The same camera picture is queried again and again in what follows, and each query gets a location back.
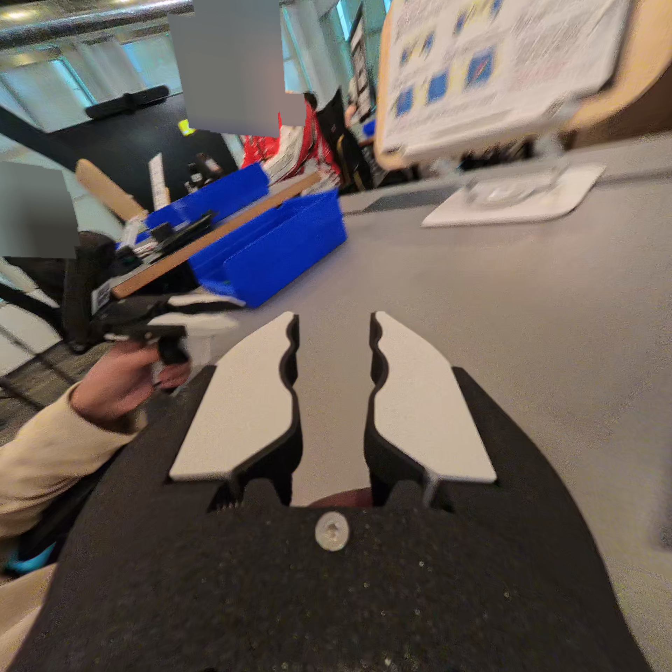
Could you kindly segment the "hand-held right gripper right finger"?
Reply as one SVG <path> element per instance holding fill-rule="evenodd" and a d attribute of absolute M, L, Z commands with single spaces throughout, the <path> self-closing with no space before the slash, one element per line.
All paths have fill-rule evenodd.
<path fill-rule="evenodd" d="M 492 486 L 497 474 L 449 361 L 378 310 L 370 316 L 364 458 L 374 507 L 403 481 L 432 505 L 442 484 Z"/>

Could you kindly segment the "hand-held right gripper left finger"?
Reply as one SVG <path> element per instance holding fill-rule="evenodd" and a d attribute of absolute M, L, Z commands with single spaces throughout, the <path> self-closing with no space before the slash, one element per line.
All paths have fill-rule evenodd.
<path fill-rule="evenodd" d="M 251 481 L 292 501 L 302 459 L 294 385 L 300 318 L 284 312 L 232 346 L 212 376 L 169 471 L 172 483 L 219 483 L 214 502 L 241 503 Z"/>

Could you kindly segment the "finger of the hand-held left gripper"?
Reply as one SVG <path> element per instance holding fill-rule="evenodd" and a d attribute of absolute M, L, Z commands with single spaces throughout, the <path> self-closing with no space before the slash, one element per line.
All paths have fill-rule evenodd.
<path fill-rule="evenodd" d="M 174 309 L 238 309 L 246 307 L 246 302 L 232 296 L 223 296 L 213 293 L 191 293 L 174 295 L 167 300 L 167 304 Z"/>
<path fill-rule="evenodd" d="M 192 370 L 200 370 L 213 363 L 215 340 L 238 325 L 238 320 L 225 313 L 169 313 L 149 321 L 148 332 L 156 341 L 163 365 L 189 363 Z"/>

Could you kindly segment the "blue plastic bin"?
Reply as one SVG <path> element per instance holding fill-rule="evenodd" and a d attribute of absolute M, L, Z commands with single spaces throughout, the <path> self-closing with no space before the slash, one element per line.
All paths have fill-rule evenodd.
<path fill-rule="evenodd" d="M 150 231 L 164 223 L 178 229 L 209 212 L 212 213 L 212 223 L 217 225 L 266 197 L 270 191 L 269 184 L 269 178 L 260 164 L 254 163 L 239 169 L 148 214 L 145 220 L 147 231 L 139 232 L 136 243 L 139 245 L 151 238 Z"/>
<path fill-rule="evenodd" d="M 338 191 L 295 197 L 189 258 L 205 290 L 256 308 L 348 238 Z"/>

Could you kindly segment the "person's left forearm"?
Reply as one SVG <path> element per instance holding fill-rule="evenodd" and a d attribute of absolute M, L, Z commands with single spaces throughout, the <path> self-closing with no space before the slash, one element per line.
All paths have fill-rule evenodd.
<path fill-rule="evenodd" d="M 1 547 L 37 525 L 53 500 L 97 471 L 147 426 L 142 407 L 122 416 L 113 431 L 88 422 L 71 405 L 78 386 L 1 447 Z"/>

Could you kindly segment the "person's left hand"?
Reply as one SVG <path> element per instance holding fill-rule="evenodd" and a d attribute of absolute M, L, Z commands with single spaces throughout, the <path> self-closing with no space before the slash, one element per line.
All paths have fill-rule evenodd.
<path fill-rule="evenodd" d="M 156 389 L 172 390 L 191 374 L 191 361 L 162 364 L 156 344 L 122 341 L 89 370 L 69 396 L 72 410 L 100 429 L 117 430 Z"/>

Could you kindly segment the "black device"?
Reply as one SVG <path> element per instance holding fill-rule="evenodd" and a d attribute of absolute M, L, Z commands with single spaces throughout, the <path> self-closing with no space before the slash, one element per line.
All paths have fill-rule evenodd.
<path fill-rule="evenodd" d="M 210 209 L 191 222 L 175 226 L 162 223 L 151 229 L 147 238 L 136 243 L 134 247 L 119 245 L 115 256 L 117 259 L 146 259 L 173 254 L 211 232 L 214 215 L 214 210 Z"/>

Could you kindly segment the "white standing card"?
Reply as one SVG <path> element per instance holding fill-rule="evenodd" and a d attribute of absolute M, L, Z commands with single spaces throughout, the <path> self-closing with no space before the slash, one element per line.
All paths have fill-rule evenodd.
<path fill-rule="evenodd" d="M 156 154 L 148 162 L 150 189 L 152 192 L 153 209 L 159 211 L 172 202 L 170 191 L 165 182 L 163 153 Z"/>

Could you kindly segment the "black video bar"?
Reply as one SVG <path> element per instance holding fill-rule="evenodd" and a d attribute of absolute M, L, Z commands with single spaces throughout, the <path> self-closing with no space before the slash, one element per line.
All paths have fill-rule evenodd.
<path fill-rule="evenodd" d="M 134 93 L 125 93 L 122 96 L 85 108 L 87 117 L 91 120 L 104 120 L 113 116 L 133 114 L 157 104 L 162 104 L 170 96 L 166 85 L 152 87 Z"/>

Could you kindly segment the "black jacket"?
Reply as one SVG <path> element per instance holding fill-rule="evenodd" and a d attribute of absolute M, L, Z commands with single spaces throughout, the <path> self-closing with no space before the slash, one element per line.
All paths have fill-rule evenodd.
<path fill-rule="evenodd" d="M 374 180 L 363 150 L 345 123 L 341 88 L 316 112 L 316 118 L 341 173 L 341 194 L 369 191 Z"/>

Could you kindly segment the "white folding stand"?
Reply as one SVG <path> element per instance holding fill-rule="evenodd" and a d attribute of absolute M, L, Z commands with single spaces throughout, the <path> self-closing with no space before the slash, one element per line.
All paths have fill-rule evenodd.
<path fill-rule="evenodd" d="M 464 172 L 424 229 L 544 223 L 576 210 L 605 175 L 604 162 L 572 159 L 557 134 L 529 141 L 528 158 Z"/>

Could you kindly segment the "black wall screen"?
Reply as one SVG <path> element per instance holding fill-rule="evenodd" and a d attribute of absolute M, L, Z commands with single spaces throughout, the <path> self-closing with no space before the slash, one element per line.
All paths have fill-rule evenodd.
<path fill-rule="evenodd" d="M 163 156 L 164 179 L 173 200 L 186 195 L 188 165 L 195 163 L 199 153 L 213 158 L 225 175 L 238 168 L 221 135 L 197 131 L 184 136 L 178 124 L 186 118 L 182 94 L 133 113 L 89 120 L 52 133 L 1 108 L 1 135 L 70 171 L 78 160 L 87 159 L 152 211 L 148 162 L 157 154 Z"/>

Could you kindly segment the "silver ceiling duct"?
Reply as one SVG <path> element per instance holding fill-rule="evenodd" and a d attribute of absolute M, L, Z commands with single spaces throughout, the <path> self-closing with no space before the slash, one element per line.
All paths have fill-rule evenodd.
<path fill-rule="evenodd" d="M 193 1 L 2 1 L 1 48 L 29 46 L 193 10 Z"/>

